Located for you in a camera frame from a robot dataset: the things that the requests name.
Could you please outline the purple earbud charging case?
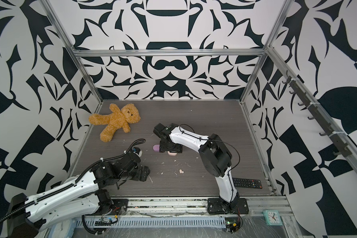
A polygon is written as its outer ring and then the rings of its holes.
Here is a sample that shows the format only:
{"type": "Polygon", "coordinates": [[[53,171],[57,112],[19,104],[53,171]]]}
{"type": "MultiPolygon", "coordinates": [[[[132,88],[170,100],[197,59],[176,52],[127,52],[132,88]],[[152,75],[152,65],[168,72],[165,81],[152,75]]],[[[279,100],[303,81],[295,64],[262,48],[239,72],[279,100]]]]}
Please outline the purple earbud charging case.
{"type": "Polygon", "coordinates": [[[155,152],[159,152],[159,151],[160,151],[160,145],[159,145],[159,144],[154,145],[154,146],[153,146],[153,150],[154,150],[155,152]]]}

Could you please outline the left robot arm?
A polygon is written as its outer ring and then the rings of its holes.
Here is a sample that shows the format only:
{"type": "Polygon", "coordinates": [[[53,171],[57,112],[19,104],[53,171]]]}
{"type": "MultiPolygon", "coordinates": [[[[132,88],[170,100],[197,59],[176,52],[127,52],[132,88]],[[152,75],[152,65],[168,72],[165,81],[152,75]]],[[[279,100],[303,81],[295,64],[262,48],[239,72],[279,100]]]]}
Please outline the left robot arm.
{"type": "Polygon", "coordinates": [[[145,142],[137,139],[123,154],[100,159],[51,190],[32,196],[16,195],[7,214],[0,218],[0,225],[7,222],[9,238],[34,238],[56,223],[112,212],[114,203],[106,187],[119,187],[128,180],[146,181],[150,174],[150,169],[141,165],[138,148],[145,142]]]}

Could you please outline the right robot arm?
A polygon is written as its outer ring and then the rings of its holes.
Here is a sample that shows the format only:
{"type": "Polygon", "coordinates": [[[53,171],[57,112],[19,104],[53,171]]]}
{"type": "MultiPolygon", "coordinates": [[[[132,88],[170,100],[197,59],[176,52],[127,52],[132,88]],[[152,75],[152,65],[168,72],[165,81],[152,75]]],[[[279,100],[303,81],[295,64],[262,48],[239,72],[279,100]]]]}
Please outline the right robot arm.
{"type": "Polygon", "coordinates": [[[232,154],[218,135],[199,135],[177,124],[157,124],[154,134],[160,138],[159,152],[181,153],[187,147],[199,154],[207,172],[215,177],[219,198],[208,199],[209,214],[237,213],[240,196],[231,173],[232,154]]]}

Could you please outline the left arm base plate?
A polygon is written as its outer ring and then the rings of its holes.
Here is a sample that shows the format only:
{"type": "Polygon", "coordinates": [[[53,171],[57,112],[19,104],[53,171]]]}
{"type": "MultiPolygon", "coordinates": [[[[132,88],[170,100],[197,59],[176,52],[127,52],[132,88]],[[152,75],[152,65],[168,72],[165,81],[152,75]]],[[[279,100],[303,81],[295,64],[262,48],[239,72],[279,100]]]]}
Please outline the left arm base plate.
{"type": "Polygon", "coordinates": [[[127,212],[129,203],[128,199],[113,199],[112,202],[113,204],[110,207],[111,215],[119,215],[123,212],[127,212]]]}

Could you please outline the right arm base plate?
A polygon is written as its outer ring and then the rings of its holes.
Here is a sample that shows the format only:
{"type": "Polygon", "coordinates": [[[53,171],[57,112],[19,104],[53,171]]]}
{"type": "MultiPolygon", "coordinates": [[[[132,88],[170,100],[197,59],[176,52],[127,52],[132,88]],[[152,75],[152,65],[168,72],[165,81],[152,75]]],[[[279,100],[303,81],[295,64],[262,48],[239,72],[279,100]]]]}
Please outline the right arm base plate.
{"type": "Polygon", "coordinates": [[[250,210],[245,198],[236,198],[232,203],[228,203],[221,198],[207,199],[207,212],[211,215],[221,214],[241,214],[247,215],[250,210]]]}

